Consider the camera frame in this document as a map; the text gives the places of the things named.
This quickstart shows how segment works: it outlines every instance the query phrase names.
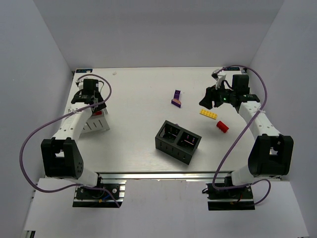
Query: purple cable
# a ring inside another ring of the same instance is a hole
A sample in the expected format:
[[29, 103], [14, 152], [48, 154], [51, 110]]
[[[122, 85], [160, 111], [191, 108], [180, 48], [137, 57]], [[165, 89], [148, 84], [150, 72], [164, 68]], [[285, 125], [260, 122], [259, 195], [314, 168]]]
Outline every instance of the purple cable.
[[[54, 119], [54, 120], [51, 120], [51, 121], [45, 123], [44, 125], [42, 125], [42, 126], [36, 128], [34, 131], [32, 131], [31, 134], [28, 135], [28, 137], [25, 139], [25, 141], [23, 142], [23, 144], [22, 144], [22, 146], [21, 146], [20, 155], [19, 155], [19, 162], [20, 162], [21, 171], [22, 171], [22, 173], [23, 173], [25, 179], [28, 181], [28, 183], [29, 183], [34, 189], [36, 189], [37, 191], [45, 192], [45, 193], [52, 193], [52, 192], [62, 191], [62, 190], [67, 189], [67, 188], [69, 188], [69, 187], [82, 186], [81, 184], [76, 184], [76, 183], [74, 183], [74, 184], [70, 184], [70, 185], [68, 185], [68, 186], [65, 186], [65, 187], [62, 187], [62, 188], [59, 188], [59, 189], [54, 189], [54, 190], [45, 190], [45, 189], [42, 189], [42, 188], [36, 186], [36, 185], [31, 181], [31, 179], [29, 178], [29, 176], [27, 175], [27, 173], [26, 173], [26, 171], [25, 171], [25, 168], [24, 168], [24, 165], [23, 165], [23, 151], [24, 151], [24, 148], [25, 148], [27, 142], [28, 142], [28, 141], [31, 139], [31, 137], [32, 137], [36, 132], [38, 132], [39, 130], [43, 129], [44, 127], [47, 127], [48, 125], [53, 124], [54, 122], [57, 122], [57, 121], [59, 121], [59, 120], [62, 120], [62, 119], [65, 118], [65, 117], [69, 117], [69, 116], [71, 116], [71, 115], [73, 115], [73, 114], [75, 114], [75, 113], [77, 113], [77, 112], [81, 112], [82, 110], [85, 110], [85, 109], [87, 109], [87, 108], [92, 108], [92, 107], [98, 106], [98, 105], [100, 105], [100, 104], [102, 104], [102, 103], [105, 103], [105, 102], [110, 98], [110, 96], [111, 96], [111, 94], [112, 94], [112, 88], [111, 88], [111, 85], [109, 84], [109, 82], [108, 82], [106, 79], [102, 78], [102, 77], [99, 76], [99, 75], [96, 75], [96, 74], [93, 74], [93, 73], [88, 73], [88, 74], [85, 74], [85, 75], [83, 75], [83, 76], [80, 76], [80, 77], [77, 79], [77, 81], [80, 80], [80, 79], [83, 78], [83, 77], [86, 77], [86, 76], [94, 76], [94, 77], [97, 77], [97, 78], [103, 80], [103, 81], [109, 86], [109, 95], [106, 97], [106, 99], [104, 99], [102, 102], [95, 103], [95, 104], [92, 104], [92, 105], [88, 105], [88, 106], [79, 108], [79, 109], [77, 109], [77, 110], [75, 110], [75, 111], [73, 111], [73, 112], [69, 112], [69, 113], [67, 113], [67, 114], [65, 114], [65, 115], [63, 115], [63, 116], [61, 116], [61, 117], [58, 117], [58, 118], [56, 118], [56, 119]], [[108, 193], [108, 194], [110, 195], [110, 197], [114, 200], [114, 202], [116, 203], [116, 205], [117, 205], [118, 207], [120, 207], [120, 205], [119, 205], [118, 202], [115, 200], [115, 198], [113, 197], [113, 195], [112, 195], [107, 189], [105, 189], [105, 188], [96, 188], [96, 187], [87, 187], [87, 186], [85, 186], [84, 188], [92, 189], [92, 190], [102, 190], [102, 191], [105, 191], [105, 192]]]
[[246, 68], [250, 71], [252, 71], [258, 78], [259, 80], [261, 81], [261, 84], [263, 86], [263, 89], [264, 89], [264, 102], [263, 104], [260, 106], [259, 110], [254, 114], [254, 116], [250, 119], [250, 121], [247, 123], [246, 127], [242, 130], [242, 132], [238, 135], [237, 139], [233, 142], [232, 146], [229, 148], [229, 150], [227, 151], [227, 153], [224, 155], [224, 157], [222, 158], [215, 174], [214, 174], [214, 177], [213, 177], [213, 180], [212, 180], [212, 186], [214, 187], [214, 189], [217, 189], [217, 190], [227, 190], [227, 189], [234, 189], [234, 188], [240, 188], [240, 187], [246, 187], [246, 186], [250, 186], [250, 185], [254, 185], [260, 181], [267, 181], [268, 184], [269, 184], [269, 187], [268, 187], [268, 191], [266, 193], [266, 195], [258, 202], [256, 202], [254, 205], [257, 205], [259, 204], [260, 202], [262, 202], [264, 199], [266, 199], [266, 197], [268, 196], [270, 190], [271, 190], [271, 183], [269, 180], [267, 179], [261, 179], [261, 180], [258, 180], [252, 184], [243, 184], [243, 185], [238, 185], [238, 186], [229, 186], [229, 187], [217, 187], [215, 185], [215, 181], [216, 181], [216, 178], [217, 178], [217, 175], [219, 174], [220, 172], [220, 169], [222, 167], [222, 165], [224, 164], [225, 160], [227, 159], [227, 157], [229, 156], [229, 154], [231, 153], [231, 151], [233, 150], [233, 148], [236, 146], [236, 144], [238, 143], [238, 141], [241, 139], [241, 137], [243, 136], [243, 134], [247, 131], [247, 129], [250, 127], [250, 125], [252, 124], [252, 122], [255, 120], [255, 118], [259, 115], [259, 113], [261, 112], [261, 110], [264, 108], [265, 104], [266, 104], [266, 101], [267, 101], [267, 89], [266, 89], [266, 86], [265, 86], [265, 83], [263, 81], [263, 79], [261, 78], [261, 76], [252, 68], [249, 68], [247, 66], [243, 66], [243, 65], [231, 65], [231, 66], [226, 66], [226, 67], [223, 67], [222, 69], [220, 69], [218, 72], [216, 72], [217, 74], [220, 73], [221, 71], [223, 71], [224, 69], [226, 68], [229, 68], [229, 67], [243, 67], [243, 68]]

